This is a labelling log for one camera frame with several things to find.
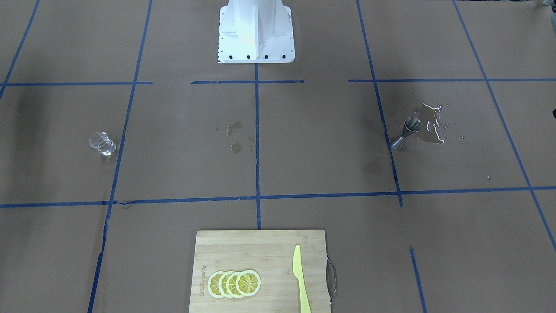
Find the bamboo cutting board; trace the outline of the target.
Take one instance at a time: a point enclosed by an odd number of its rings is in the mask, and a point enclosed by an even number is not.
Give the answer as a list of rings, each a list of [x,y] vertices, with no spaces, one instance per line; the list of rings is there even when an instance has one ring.
[[[301,246],[304,285],[311,313],[331,312],[323,230],[199,230],[196,234],[189,312],[300,313],[292,258]],[[254,270],[261,288],[253,296],[216,299],[209,277],[216,271]]]

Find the yellow plastic knife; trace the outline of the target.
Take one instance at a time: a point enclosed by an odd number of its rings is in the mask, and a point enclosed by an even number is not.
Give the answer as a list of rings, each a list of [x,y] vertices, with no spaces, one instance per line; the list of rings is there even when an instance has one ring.
[[[298,294],[301,313],[311,313],[306,286],[304,285],[304,273],[302,267],[301,246],[296,244],[292,258],[292,269],[294,277],[298,280]]]

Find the lemon slice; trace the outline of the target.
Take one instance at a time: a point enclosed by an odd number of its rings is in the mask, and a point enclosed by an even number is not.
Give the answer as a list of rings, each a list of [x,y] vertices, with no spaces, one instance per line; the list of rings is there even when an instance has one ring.
[[[253,296],[261,288],[261,277],[254,270],[245,270],[238,274],[236,289],[242,296]]]
[[[224,273],[224,271],[216,271],[208,280],[208,293],[216,299],[224,298],[224,295],[220,291],[220,279]]]
[[[226,292],[232,298],[242,298],[244,295],[238,290],[238,278],[240,277],[240,272],[232,272],[226,281]]]
[[[228,290],[228,280],[230,276],[234,273],[234,271],[226,271],[223,272],[218,280],[218,289],[220,291],[220,295],[225,298],[233,298],[232,295],[229,293]]]

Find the clear glass cup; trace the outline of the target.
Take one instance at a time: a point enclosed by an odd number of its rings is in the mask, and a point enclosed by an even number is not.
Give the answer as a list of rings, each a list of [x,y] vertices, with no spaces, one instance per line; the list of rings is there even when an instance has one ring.
[[[109,157],[116,151],[116,144],[105,132],[95,132],[89,137],[89,146],[103,156]]]

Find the steel jigger measuring cup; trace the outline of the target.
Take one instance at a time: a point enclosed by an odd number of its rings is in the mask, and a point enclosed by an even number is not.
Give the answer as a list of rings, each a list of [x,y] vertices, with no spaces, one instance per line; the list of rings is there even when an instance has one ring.
[[[423,123],[417,117],[407,117],[403,124],[401,135],[391,140],[391,149],[401,150],[404,147],[405,139],[414,133],[421,131]]]

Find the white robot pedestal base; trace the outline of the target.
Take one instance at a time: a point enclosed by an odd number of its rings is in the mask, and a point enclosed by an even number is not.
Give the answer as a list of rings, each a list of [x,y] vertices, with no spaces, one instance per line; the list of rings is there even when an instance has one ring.
[[[219,18],[218,63],[295,61],[292,12],[281,0],[230,0]]]

